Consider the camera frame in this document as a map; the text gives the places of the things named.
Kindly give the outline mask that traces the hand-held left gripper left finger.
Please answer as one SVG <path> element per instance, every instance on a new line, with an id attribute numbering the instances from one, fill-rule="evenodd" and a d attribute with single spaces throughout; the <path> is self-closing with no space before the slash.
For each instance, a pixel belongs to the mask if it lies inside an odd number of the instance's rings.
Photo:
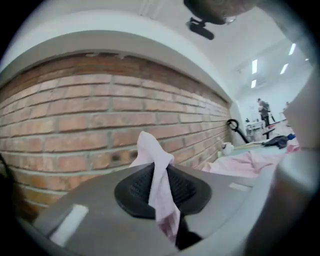
<path id="1" fill-rule="evenodd" d="M 119 182 L 152 164 L 91 178 L 44 210 L 34 227 L 62 250 L 58 256 L 171 256 L 177 249 L 154 219 L 131 216 L 118 204 Z"/>

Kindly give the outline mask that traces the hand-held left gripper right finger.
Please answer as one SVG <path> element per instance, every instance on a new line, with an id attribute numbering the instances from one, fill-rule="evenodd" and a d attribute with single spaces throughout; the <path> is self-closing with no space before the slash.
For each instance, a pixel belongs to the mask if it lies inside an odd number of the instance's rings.
<path id="1" fill-rule="evenodd" d="M 178 242 L 199 242 L 235 215 L 254 185 L 254 179 L 193 170 L 167 168 L 173 201 L 180 211 Z"/>

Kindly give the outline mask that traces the pink robe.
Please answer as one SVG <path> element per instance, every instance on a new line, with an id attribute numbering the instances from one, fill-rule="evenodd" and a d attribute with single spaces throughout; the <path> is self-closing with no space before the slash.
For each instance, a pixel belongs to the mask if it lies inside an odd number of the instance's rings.
<path id="1" fill-rule="evenodd" d="M 277 164 L 287 155 L 300 150 L 299 144 L 291 144 L 283 154 L 263 155 L 253 150 L 224 156 L 215 162 L 207 162 L 202 171 L 222 176 L 257 178 L 264 168 L 275 170 Z M 142 131 L 137 140 L 137 157 L 131 166 L 154 164 L 148 205 L 155 209 L 155 220 L 162 232 L 172 242 L 178 243 L 178 233 L 182 231 L 190 237 L 188 228 L 182 227 L 182 213 L 174 203 L 169 184 L 167 167 L 174 162 L 174 156 L 163 150 L 157 139 Z"/>

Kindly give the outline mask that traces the white mug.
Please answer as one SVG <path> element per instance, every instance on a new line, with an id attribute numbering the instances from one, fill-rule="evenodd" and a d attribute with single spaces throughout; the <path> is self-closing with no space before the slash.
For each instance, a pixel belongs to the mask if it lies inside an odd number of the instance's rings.
<path id="1" fill-rule="evenodd" d="M 229 156 L 234 150 L 234 145 L 231 142 L 223 142 L 221 144 L 221 151 L 224 156 Z"/>

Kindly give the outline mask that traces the dark navy cloth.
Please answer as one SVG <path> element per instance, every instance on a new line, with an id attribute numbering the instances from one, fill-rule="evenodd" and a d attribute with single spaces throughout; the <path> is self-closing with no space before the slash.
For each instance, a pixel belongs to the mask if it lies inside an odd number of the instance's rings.
<path id="1" fill-rule="evenodd" d="M 266 142 L 262 142 L 261 145 L 264 147 L 273 147 L 276 146 L 279 149 L 283 149 L 287 146 L 287 142 L 288 142 L 288 137 L 281 135 L 281 136 L 276 136 Z"/>

